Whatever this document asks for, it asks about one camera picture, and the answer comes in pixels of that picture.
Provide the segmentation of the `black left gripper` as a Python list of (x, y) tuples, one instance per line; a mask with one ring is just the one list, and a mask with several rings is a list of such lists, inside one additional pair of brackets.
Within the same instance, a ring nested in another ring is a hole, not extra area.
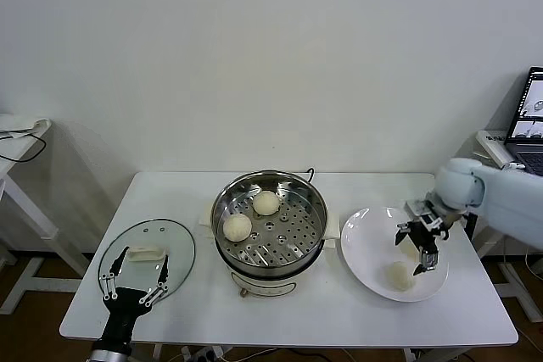
[(164, 257), (156, 285), (146, 295), (145, 291), (118, 287), (115, 279), (121, 272), (121, 266), (128, 247), (124, 247), (104, 272), (98, 274), (98, 282), (103, 291), (104, 305), (109, 311), (109, 318), (105, 325), (102, 339), (114, 343), (129, 343), (137, 319), (145, 314), (145, 307), (151, 307), (160, 300), (169, 290), (167, 286), (169, 276), (169, 256)]

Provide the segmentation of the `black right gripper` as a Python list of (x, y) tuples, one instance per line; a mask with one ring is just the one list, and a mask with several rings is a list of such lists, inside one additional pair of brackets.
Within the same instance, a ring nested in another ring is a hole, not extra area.
[(449, 229), (441, 223), (430, 230), (420, 221), (409, 221), (398, 224), (398, 231), (395, 234), (395, 246), (408, 237), (413, 245), (419, 250), (419, 264), (413, 271), (417, 276), (422, 273), (434, 270), (438, 264), (438, 246), (435, 242), (437, 237), (447, 240)]

